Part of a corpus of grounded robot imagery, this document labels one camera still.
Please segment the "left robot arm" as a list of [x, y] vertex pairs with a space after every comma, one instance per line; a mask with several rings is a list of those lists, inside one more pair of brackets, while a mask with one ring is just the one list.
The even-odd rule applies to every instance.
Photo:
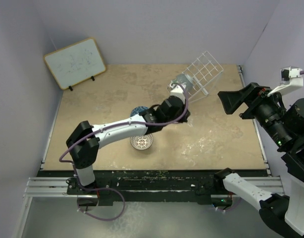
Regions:
[[170, 96], [160, 105], [153, 105], [128, 119], [102, 125], [90, 125], [87, 120], [79, 123], [66, 141], [79, 181], [78, 189], [84, 194], [94, 192], [93, 163], [101, 148], [126, 138], [159, 132], [176, 122], [187, 122], [190, 115], [188, 103], [187, 99]]

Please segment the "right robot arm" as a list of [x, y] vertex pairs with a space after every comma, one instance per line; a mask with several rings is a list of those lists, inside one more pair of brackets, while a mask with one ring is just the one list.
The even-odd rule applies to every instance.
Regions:
[[232, 192], [259, 213], [263, 222], [284, 238], [304, 238], [304, 98], [286, 109], [284, 90], [250, 83], [238, 91], [220, 91], [219, 99], [226, 114], [233, 114], [242, 104], [247, 109], [241, 119], [255, 119], [282, 153], [291, 176], [291, 194], [279, 195], [251, 184], [230, 168], [214, 175], [214, 190]]

